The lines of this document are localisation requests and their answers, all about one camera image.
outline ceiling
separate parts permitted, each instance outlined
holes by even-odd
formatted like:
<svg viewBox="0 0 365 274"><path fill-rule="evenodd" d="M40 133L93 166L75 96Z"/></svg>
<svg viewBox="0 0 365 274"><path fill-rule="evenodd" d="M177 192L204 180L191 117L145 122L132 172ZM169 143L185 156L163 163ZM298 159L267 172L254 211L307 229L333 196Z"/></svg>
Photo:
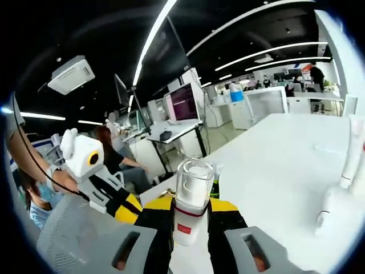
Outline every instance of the ceiling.
<svg viewBox="0 0 365 274"><path fill-rule="evenodd" d="M16 91L22 111L66 117L65 121L26 118L26 132L49 136L71 127L89 131L95 126L77 121L104 122L105 113L119 109L113 75L117 73L127 87L132 86L145 39L164 3L165 0L82 0L62 1L55 6L52 2L32 1L14 8L21 20L14 21L12 34L16 35L7 44L6 58L11 65L4 84L8 90ZM215 72L215 68L235 59L289 43L318 41L315 5L286 4L251 15L192 52L188 57L191 66L197 68L202 83L214 83L219 77L242 75L245 68L257 65L248 59ZM179 0L169 16L188 52L213 30L260 6L261 0ZM296 47L276 51L272 56L275 60L312 57L317 55L317 49ZM76 55L85 55L96 78L67 96L49 89L45 84L52 72ZM136 90L142 105L152 99L158 87L167 84L166 78L157 76L155 82L147 81L146 71L142 71Z"/></svg>

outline ceiling vent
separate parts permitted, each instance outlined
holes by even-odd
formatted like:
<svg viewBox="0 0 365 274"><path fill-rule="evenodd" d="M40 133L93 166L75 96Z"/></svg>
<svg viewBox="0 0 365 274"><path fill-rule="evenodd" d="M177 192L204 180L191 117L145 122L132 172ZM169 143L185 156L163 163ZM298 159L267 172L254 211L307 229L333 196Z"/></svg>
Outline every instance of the ceiling vent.
<svg viewBox="0 0 365 274"><path fill-rule="evenodd" d="M67 95L94 78L95 74L85 56L78 55L56 69L52 73L52 80L47 85L51 89Z"/></svg>
<svg viewBox="0 0 365 274"><path fill-rule="evenodd" d="M264 58L255 60L255 63L262 64L262 63L270 62L272 60L273 60L273 58L269 54L265 54Z"/></svg>

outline wristwatch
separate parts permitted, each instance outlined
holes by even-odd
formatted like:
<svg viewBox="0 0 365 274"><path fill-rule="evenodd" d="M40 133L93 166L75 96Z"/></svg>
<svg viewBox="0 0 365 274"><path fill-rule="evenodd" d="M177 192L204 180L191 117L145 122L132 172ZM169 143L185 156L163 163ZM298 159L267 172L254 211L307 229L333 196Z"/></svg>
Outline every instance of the wristwatch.
<svg viewBox="0 0 365 274"><path fill-rule="evenodd" d="M50 177L50 178L53 178L53 173L56 171L56 170L61 170L61 168L59 166L56 166L55 164L52 164L50 165L50 167L46 170L46 174ZM49 187L51 190L55 191L53 189L53 183L52 181L50 180L50 178L46 176L46 184L47 184L47 187Z"/></svg>

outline blue container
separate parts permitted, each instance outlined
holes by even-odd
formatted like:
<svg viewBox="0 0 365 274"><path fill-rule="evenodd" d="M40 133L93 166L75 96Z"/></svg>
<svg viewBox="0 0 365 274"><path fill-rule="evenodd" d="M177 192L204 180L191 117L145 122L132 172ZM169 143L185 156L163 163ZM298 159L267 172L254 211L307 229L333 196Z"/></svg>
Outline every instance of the blue container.
<svg viewBox="0 0 365 274"><path fill-rule="evenodd" d="M243 91L231 92L230 98L232 102L242 101L244 99L244 92Z"/></svg>

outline face mask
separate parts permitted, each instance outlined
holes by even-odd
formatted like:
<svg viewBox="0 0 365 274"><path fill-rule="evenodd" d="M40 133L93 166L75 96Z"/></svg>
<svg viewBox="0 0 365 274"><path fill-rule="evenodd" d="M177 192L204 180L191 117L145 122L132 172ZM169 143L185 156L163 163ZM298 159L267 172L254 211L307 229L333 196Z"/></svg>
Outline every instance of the face mask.
<svg viewBox="0 0 365 274"><path fill-rule="evenodd" d="M38 187L40 192L40 199L46 203L49 203L52 197L55 195L55 192L53 192L45 184L40 184L39 182L37 182L36 186Z"/></svg>

